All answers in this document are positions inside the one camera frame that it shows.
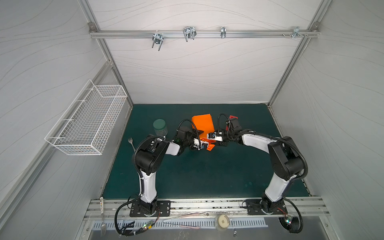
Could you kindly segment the orange wrapping paper sheet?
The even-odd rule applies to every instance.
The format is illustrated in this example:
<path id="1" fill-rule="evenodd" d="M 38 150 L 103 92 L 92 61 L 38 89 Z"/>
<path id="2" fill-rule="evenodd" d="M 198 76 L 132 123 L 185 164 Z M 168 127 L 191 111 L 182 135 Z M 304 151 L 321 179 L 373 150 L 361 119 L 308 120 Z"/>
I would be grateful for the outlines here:
<path id="1" fill-rule="evenodd" d="M 202 143 L 208 144 L 207 150 L 211 151 L 215 147 L 213 144 L 215 141 L 208 140 L 208 134 L 215 132 L 212 116 L 210 114 L 193 116 L 192 122 L 198 131 L 203 131 L 203 133 L 199 135 L 199 138 Z"/>

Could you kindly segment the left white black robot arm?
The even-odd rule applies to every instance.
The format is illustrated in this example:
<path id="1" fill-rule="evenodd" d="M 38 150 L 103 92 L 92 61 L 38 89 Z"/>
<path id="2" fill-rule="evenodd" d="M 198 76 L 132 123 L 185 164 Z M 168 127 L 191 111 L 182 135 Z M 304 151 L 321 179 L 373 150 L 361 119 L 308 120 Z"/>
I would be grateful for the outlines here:
<path id="1" fill-rule="evenodd" d="M 147 136 L 135 150 L 133 164 L 140 180 L 140 205 L 153 212 L 157 206 L 156 173 L 166 155 L 179 156 L 186 148 L 201 148 L 200 130 L 195 127 L 180 127 L 173 139 L 166 136 Z"/>

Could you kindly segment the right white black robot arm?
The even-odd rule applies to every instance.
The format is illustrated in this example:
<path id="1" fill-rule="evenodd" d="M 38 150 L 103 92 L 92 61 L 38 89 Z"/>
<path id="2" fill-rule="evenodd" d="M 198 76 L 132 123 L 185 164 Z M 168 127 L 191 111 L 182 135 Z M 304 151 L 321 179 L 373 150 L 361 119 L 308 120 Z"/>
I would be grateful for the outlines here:
<path id="1" fill-rule="evenodd" d="M 253 130 L 243 130 L 237 118 L 227 118 L 226 128 L 218 128 L 216 135 L 224 142 L 237 142 L 269 154 L 274 171 L 260 206 L 266 214 L 275 211 L 284 198 L 284 193 L 293 181 L 307 176 L 306 159 L 291 137 L 273 137 Z"/>

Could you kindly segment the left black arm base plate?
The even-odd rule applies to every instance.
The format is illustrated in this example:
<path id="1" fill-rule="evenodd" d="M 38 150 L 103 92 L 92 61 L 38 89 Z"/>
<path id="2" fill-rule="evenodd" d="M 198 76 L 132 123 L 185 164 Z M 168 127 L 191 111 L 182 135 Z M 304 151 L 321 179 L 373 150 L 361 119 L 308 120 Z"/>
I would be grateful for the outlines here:
<path id="1" fill-rule="evenodd" d="M 154 200 L 153 203 L 146 203 L 142 200 L 137 200 L 131 205 L 130 217 L 168 217 L 170 211 L 170 201 Z"/>

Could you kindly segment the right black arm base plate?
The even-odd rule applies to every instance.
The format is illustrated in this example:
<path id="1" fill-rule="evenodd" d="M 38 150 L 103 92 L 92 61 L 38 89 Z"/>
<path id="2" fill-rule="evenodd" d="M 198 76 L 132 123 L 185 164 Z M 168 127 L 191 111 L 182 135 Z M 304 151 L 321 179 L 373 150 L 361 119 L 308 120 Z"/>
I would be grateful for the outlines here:
<path id="1" fill-rule="evenodd" d="M 247 199 L 243 201 L 242 208 L 248 215 L 285 215 L 288 213 L 283 200 L 271 202 L 268 198 Z"/>

